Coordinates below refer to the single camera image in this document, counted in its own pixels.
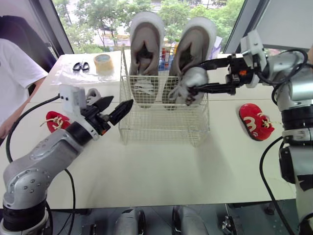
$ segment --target red shoe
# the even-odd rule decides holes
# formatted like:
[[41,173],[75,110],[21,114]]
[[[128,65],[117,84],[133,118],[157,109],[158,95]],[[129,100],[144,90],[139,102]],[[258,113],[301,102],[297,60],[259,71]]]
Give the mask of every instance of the red shoe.
[[49,111],[45,116],[49,131],[55,132],[57,129],[66,129],[69,125],[69,118],[55,111]]
[[255,141],[266,140],[275,130],[269,118],[255,104],[244,104],[239,110],[239,117],[248,134]]

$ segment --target wall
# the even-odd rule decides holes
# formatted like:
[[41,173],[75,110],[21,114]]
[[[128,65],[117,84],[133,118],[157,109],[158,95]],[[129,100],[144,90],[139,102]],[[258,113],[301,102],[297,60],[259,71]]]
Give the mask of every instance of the wall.
[[36,19],[29,0],[0,0],[0,16],[5,15],[23,17],[39,34],[42,40],[47,42],[47,39],[44,33],[41,31],[41,26]]
[[310,48],[313,0],[271,0],[257,30],[263,44]]

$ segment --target tape roll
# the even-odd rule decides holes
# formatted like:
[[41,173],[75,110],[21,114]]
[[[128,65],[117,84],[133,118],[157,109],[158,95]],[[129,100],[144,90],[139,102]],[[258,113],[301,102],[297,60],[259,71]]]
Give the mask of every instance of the tape roll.
[[106,75],[113,70],[113,62],[109,55],[97,55],[93,59],[98,74]]

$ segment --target black scissors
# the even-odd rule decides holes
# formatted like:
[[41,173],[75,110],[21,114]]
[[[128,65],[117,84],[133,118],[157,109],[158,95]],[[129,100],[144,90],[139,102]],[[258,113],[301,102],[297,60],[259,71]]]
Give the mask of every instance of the black scissors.
[[89,64],[87,62],[77,62],[74,66],[73,66],[73,70],[74,71],[88,71],[89,70]]

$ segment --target wire basket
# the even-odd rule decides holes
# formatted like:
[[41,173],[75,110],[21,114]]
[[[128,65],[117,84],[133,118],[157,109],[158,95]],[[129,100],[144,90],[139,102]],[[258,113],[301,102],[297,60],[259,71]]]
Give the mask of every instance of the wire basket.
[[[132,110],[119,123],[125,144],[129,141],[181,142],[198,146],[209,132],[208,97],[200,104],[163,103],[164,88],[174,87],[178,77],[168,76],[167,68],[160,68],[158,76],[130,76],[131,55],[129,48],[122,48],[120,102],[134,99]],[[136,81],[158,89],[148,93],[136,92]]]

